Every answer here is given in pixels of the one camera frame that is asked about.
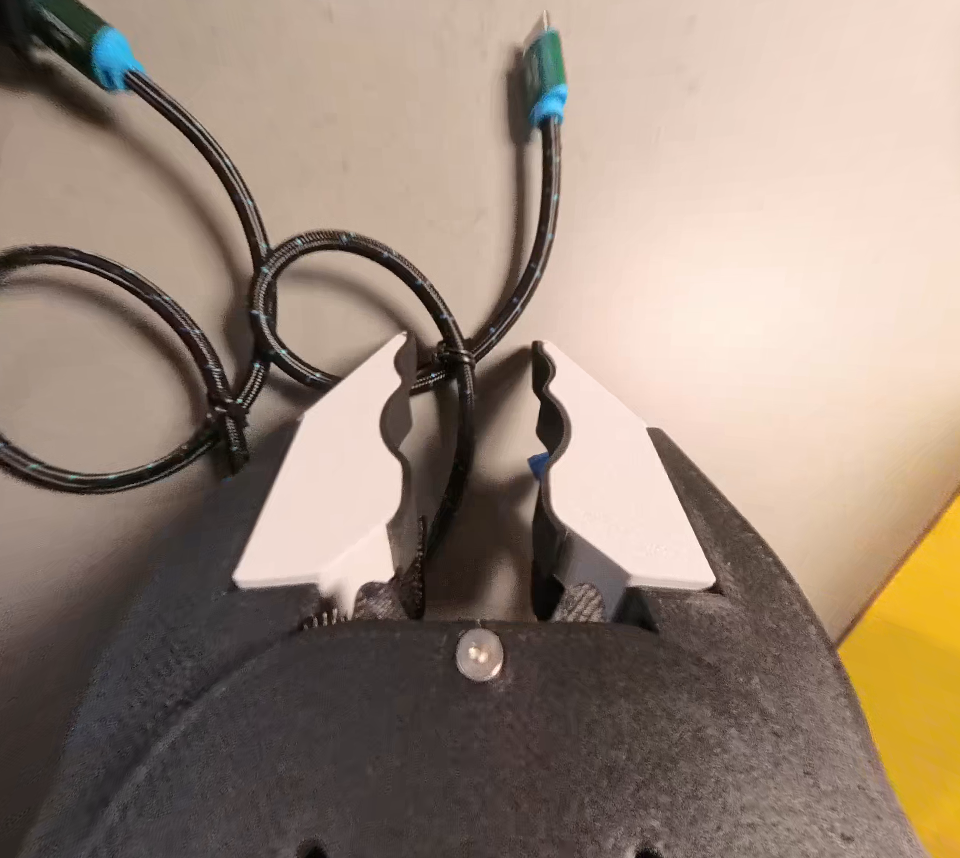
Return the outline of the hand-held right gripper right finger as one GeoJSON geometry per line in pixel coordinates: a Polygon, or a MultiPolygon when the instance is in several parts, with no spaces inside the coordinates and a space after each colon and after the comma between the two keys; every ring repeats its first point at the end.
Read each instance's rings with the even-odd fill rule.
{"type": "Polygon", "coordinates": [[[642,589],[702,592],[716,576],[647,423],[556,345],[532,346],[540,451],[529,459],[534,612],[558,618],[588,586],[601,621],[634,614],[642,589]]]}

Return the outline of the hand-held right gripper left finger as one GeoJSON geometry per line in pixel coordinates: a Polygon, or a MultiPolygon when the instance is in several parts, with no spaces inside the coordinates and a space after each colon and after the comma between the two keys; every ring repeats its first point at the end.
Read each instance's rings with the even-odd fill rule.
{"type": "Polygon", "coordinates": [[[422,529],[402,444],[416,353],[414,336],[394,336],[306,410],[234,567],[239,589],[314,586],[352,619],[365,587],[414,566],[422,529]]]}

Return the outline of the yellow plastic bin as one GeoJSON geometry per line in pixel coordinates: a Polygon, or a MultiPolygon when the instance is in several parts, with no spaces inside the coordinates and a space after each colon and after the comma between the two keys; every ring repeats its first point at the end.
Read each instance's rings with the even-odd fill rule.
{"type": "Polygon", "coordinates": [[[959,855],[959,498],[839,646],[897,798],[932,856],[959,855]]]}

